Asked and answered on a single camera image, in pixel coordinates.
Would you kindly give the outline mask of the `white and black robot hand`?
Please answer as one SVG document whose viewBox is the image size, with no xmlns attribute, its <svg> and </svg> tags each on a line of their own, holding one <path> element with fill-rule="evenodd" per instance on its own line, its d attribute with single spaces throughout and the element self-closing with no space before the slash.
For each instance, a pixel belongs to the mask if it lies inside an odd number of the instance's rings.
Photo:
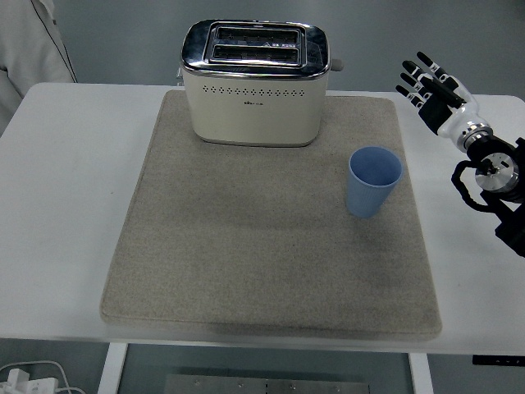
<svg viewBox="0 0 525 394">
<path fill-rule="evenodd" d="M 479 104 L 455 76 L 425 53 L 417 53 L 419 62 L 402 62 L 403 85 L 396 90 L 417 110 L 427 128 L 451 140 L 466 151 L 468 140 L 493 133 L 489 123 L 478 114 Z"/>
</svg>

